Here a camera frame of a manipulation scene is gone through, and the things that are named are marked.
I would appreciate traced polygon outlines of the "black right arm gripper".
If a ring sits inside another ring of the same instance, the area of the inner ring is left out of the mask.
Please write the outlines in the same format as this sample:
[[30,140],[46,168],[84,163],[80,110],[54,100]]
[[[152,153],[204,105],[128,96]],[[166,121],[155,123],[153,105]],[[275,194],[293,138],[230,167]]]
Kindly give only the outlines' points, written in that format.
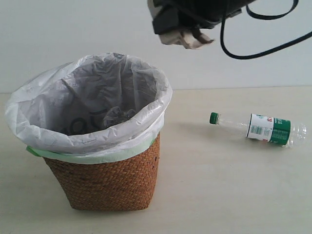
[[180,29],[213,29],[222,17],[234,17],[252,0],[153,0],[153,30],[164,35]]

